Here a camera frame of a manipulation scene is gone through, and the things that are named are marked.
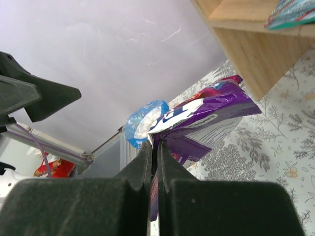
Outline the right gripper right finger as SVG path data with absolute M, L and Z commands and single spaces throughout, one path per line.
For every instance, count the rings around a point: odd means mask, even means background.
M 157 148 L 159 233 L 162 236 L 301 236 L 296 210 L 272 182 L 201 181 Z

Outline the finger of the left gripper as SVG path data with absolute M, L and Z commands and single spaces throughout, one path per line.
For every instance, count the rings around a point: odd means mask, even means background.
M 14 57 L 0 53 L 0 121 L 24 108 L 32 122 L 42 121 L 81 98 L 79 89 L 42 79 L 26 71 Z

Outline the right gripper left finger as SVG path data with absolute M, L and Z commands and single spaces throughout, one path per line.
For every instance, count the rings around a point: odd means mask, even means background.
M 152 146 L 112 178 L 26 179 L 0 212 L 3 236 L 148 236 Z

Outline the purple Fox's berries bag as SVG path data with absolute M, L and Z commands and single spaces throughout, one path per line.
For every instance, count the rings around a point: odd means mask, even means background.
M 153 122 L 150 219 L 158 220 L 161 236 L 186 236 L 194 226 L 200 235 L 215 234 L 219 222 L 213 211 L 220 194 L 236 184 L 205 182 L 187 168 L 210 153 L 244 116 L 260 109 L 240 88 L 242 78 L 230 76 L 210 84 Z

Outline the teal Fox's mint bag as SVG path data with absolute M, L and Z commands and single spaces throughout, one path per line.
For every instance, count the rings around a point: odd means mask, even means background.
M 314 22 L 314 0 L 280 0 L 264 27 L 268 30 L 279 30 Z

